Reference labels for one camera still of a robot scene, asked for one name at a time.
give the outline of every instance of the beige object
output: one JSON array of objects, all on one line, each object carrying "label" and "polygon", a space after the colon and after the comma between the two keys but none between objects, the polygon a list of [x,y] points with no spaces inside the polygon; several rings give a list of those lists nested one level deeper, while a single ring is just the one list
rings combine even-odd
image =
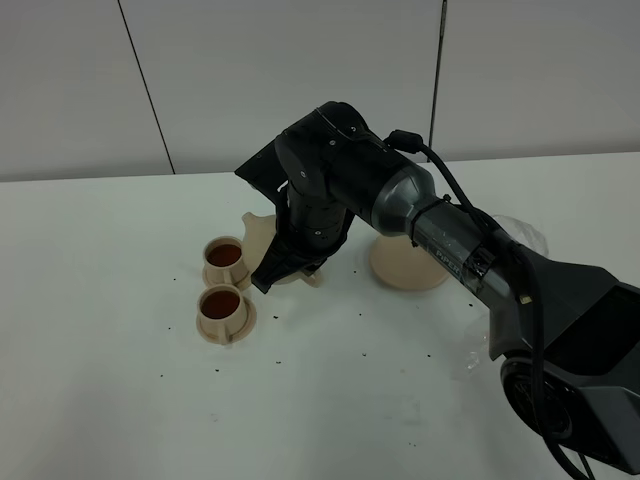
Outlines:
[{"label": "beige object", "polygon": [[449,274],[422,248],[414,248],[407,235],[379,236],[369,253],[373,273],[384,283],[401,290],[428,290]]},{"label": "beige object", "polygon": [[255,323],[255,306],[233,285],[216,285],[198,299],[198,332],[208,342],[237,342],[251,332]]},{"label": "beige object", "polygon": [[[244,263],[249,272],[253,273],[260,266],[260,262],[262,262],[267,253],[273,237],[276,236],[276,216],[258,217],[253,213],[247,212],[242,216],[242,221],[245,228],[244,239],[242,240]],[[322,283],[322,274],[320,271],[316,271],[313,275],[307,277],[304,273],[297,272],[278,280],[275,284],[283,285],[297,279],[301,279],[312,287],[318,287]]]},{"label": "beige object", "polygon": [[211,240],[202,254],[202,280],[207,287],[235,285],[240,290],[251,286],[251,274],[244,261],[242,243],[235,237]]}]

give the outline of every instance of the cup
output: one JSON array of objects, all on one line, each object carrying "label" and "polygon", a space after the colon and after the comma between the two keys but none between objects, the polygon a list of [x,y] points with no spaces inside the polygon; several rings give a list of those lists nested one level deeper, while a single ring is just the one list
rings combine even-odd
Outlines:
[{"label": "cup", "polygon": [[244,264],[242,242],[235,237],[211,240],[203,252],[202,280],[207,287],[235,285],[240,290],[251,285],[251,274]]},{"label": "cup", "polygon": [[253,303],[233,285],[216,285],[198,299],[198,332],[209,342],[237,342],[249,334],[255,322]]}]

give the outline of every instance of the black cable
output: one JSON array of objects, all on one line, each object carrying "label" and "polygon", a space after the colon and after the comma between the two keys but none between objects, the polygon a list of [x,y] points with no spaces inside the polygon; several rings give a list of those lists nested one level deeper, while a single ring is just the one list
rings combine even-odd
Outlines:
[{"label": "black cable", "polygon": [[[440,171],[440,174],[444,177],[449,187],[460,201],[460,206],[465,210],[473,223],[480,229],[480,231],[486,236],[487,239],[493,237],[493,232],[500,228],[500,225],[491,218],[485,212],[476,209],[471,201],[467,198],[462,188],[453,177],[449,168],[445,165],[444,161],[427,145],[422,141],[422,137],[415,133],[405,132],[402,130],[395,130],[391,132],[389,137],[385,140],[385,143],[391,148],[401,150],[407,153],[424,153],[429,160],[433,162],[436,168]],[[507,248],[501,247],[503,253],[507,255],[507,258],[515,259],[517,263],[520,263],[524,268],[527,283],[529,285],[529,305],[532,309],[532,323],[533,323],[533,345],[531,353],[531,391],[533,398],[533,413],[538,424],[538,430],[540,435],[547,445],[549,452],[556,459],[556,462],[564,469],[571,478],[574,480],[595,480],[593,472],[588,466],[588,463],[584,456],[581,457],[585,469],[589,476],[585,476],[578,467],[576,467],[564,454],[560,445],[553,438],[553,433],[549,427],[549,419],[547,417],[547,411],[545,410],[545,396],[544,396],[544,303],[542,301],[542,293],[540,289],[540,283],[536,277],[536,272],[531,260],[525,255],[522,250],[522,245],[511,242]]]},{"label": "black cable", "polygon": [[478,210],[471,204],[471,201],[467,198],[465,193],[462,191],[462,188],[451,174],[444,161],[438,156],[436,152],[431,150],[427,145],[422,144],[420,146],[420,151],[426,155],[426,157],[433,162],[436,168],[440,171],[440,174],[444,177],[446,182],[449,184],[449,187],[453,191],[454,195],[462,205],[462,207],[467,211],[473,223],[482,231],[484,235],[490,236],[492,233],[492,229],[487,225],[487,222],[483,221]]},{"label": "black cable", "polygon": [[530,305],[533,309],[533,345],[531,353],[531,395],[533,398],[533,413],[538,424],[538,430],[547,449],[556,459],[556,462],[564,469],[569,476],[575,480],[593,480],[585,476],[564,454],[560,445],[554,440],[553,433],[549,427],[547,411],[544,408],[544,304],[535,269],[531,260],[521,250],[521,245],[515,242],[511,244],[510,253],[512,257],[519,260],[525,269],[529,283]]},{"label": "black cable", "polygon": [[587,462],[587,459],[585,458],[585,456],[582,453],[579,453],[578,456],[580,457],[582,466],[587,472],[587,476],[589,477],[589,480],[596,480],[596,477],[593,476],[593,472],[591,471],[591,467],[589,466],[589,462]]}]

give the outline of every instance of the black robotic arm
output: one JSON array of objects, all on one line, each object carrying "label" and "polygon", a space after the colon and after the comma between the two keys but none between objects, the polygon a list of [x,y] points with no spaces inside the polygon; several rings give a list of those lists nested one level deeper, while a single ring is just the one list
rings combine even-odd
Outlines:
[{"label": "black robotic arm", "polygon": [[[439,198],[431,174],[396,149],[427,154],[461,205]],[[505,394],[565,470],[589,478],[558,444],[640,473],[640,290],[515,243],[419,136],[382,141],[345,103],[317,108],[236,174],[276,207],[276,236],[252,275],[263,293],[294,272],[312,274],[354,216],[383,235],[406,234],[490,309],[489,354],[506,358]]]}]

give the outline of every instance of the coffee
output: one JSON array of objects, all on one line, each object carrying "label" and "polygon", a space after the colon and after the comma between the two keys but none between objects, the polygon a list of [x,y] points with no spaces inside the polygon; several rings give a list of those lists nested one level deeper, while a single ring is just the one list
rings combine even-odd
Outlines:
[{"label": "coffee", "polygon": [[220,245],[207,254],[207,262],[216,267],[233,265],[242,256],[242,249],[237,245]]},{"label": "coffee", "polygon": [[227,318],[240,305],[240,298],[234,292],[214,292],[202,302],[202,314],[213,320]]}]

